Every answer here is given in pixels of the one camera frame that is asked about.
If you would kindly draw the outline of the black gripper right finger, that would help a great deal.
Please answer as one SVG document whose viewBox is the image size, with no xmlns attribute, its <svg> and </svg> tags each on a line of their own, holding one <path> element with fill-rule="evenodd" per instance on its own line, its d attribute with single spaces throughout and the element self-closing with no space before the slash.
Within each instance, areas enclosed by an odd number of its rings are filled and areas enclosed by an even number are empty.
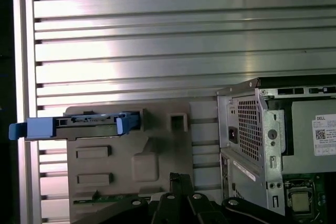
<svg viewBox="0 0 336 224">
<path fill-rule="evenodd" d="M 231 197 L 219 205 L 196 193 L 189 175 L 185 176 L 185 196 L 195 223 L 288 223 L 289 219 L 242 198 Z"/>
</svg>

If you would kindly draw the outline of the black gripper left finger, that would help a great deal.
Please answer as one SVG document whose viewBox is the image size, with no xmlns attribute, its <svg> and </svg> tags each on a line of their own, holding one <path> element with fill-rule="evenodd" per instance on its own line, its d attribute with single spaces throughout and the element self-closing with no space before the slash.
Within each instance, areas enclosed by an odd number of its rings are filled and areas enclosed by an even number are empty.
<svg viewBox="0 0 336 224">
<path fill-rule="evenodd" d="M 170 190 L 159 200 L 125 198 L 112 206 L 112 223 L 180 223 L 184 174 L 170 173 Z"/>
</svg>

